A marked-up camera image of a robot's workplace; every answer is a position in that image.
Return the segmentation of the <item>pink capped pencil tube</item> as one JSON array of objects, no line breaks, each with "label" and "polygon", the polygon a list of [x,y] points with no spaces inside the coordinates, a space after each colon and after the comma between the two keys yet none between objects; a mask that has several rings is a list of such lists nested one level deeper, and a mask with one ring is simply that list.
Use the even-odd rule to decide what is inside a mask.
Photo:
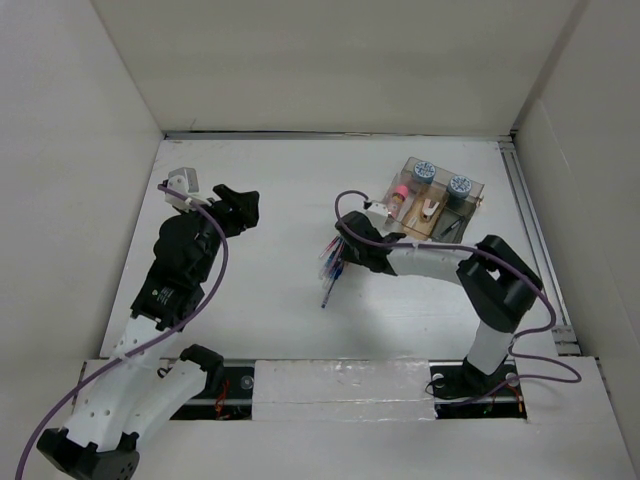
[{"label": "pink capped pencil tube", "polygon": [[387,201],[387,209],[388,209],[389,215],[393,219],[396,219],[398,217],[398,214],[400,213],[404,205],[404,202],[406,201],[408,196],[409,196],[409,189],[406,185],[403,185],[403,184],[397,185],[392,191]]}]

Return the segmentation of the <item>black capped pen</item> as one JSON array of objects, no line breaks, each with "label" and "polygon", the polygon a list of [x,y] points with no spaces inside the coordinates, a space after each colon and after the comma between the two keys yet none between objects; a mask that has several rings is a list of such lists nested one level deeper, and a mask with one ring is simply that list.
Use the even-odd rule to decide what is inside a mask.
[{"label": "black capped pen", "polygon": [[458,218],[456,221],[454,221],[451,225],[449,225],[448,227],[446,227],[439,235],[440,238],[444,238],[447,235],[449,235],[451,232],[455,231],[457,228],[459,228],[462,224],[464,223],[464,219],[463,218]]}]

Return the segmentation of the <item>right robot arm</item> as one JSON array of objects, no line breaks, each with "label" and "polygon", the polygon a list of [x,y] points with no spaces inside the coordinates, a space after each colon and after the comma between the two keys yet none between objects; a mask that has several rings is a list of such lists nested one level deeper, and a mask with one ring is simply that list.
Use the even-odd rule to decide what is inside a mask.
[{"label": "right robot arm", "polygon": [[361,212],[352,211],[335,224],[344,239],[346,262],[388,276],[419,276],[460,286],[479,325],[462,367],[451,385],[479,396],[497,385],[515,331],[533,306],[543,284],[506,241],[487,235],[471,252],[426,249],[385,236]]}]

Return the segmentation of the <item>pink white stapler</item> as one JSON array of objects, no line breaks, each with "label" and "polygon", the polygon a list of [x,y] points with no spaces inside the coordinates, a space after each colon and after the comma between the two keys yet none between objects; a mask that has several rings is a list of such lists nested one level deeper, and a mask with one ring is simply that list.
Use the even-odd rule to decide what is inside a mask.
[{"label": "pink white stapler", "polygon": [[437,216],[440,209],[440,201],[436,201],[432,198],[425,198],[421,209],[421,218],[426,222],[430,222]]}]

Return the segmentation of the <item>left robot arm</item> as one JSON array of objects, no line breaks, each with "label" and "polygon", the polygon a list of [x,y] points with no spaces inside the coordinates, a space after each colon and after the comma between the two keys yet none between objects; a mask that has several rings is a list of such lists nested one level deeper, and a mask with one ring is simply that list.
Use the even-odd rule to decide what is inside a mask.
[{"label": "left robot arm", "polygon": [[72,479],[132,478],[143,441],[191,398],[225,389],[223,357],[197,344],[166,373],[158,371],[179,333],[211,301],[214,293],[203,285],[215,259],[226,267],[229,239],[257,226],[260,195],[220,184],[215,198],[198,200],[168,182],[159,188],[177,213],[159,229],[154,261],[112,357],[81,382],[90,390],[73,415],[37,441],[37,450]]}]

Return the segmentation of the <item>blue long pen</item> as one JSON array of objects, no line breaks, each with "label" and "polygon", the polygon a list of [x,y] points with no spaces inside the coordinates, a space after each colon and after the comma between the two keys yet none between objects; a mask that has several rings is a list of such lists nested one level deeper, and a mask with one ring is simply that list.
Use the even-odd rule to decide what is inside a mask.
[{"label": "blue long pen", "polygon": [[336,283],[336,281],[337,281],[337,280],[332,280],[332,279],[331,279],[331,275],[330,275],[330,276],[328,277],[328,279],[326,280],[325,293],[324,293],[324,296],[323,296],[323,298],[322,298],[322,302],[321,302],[321,308],[322,308],[322,309],[325,309],[325,308],[326,308],[326,306],[327,306],[327,304],[328,304],[328,302],[329,302],[329,299],[330,299],[330,296],[331,296],[332,290],[333,290],[334,285],[335,285],[335,283]]}]

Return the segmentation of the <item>blue round jar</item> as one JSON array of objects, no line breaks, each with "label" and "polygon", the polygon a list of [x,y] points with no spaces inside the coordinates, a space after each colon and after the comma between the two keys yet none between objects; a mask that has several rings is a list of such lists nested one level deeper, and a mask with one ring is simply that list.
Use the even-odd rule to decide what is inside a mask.
[{"label": "blue round jar", "polygon": [[436,167],[428,161],[417,161],[412,169],[412,178],[421,184],[433,183],[437,173]]},{"label": "blue round jar", "polygon": [[473,187],[473,182],[464,175],[454,175],[447,185],[448,194],[456,199],[465,200],[469,197]]}]

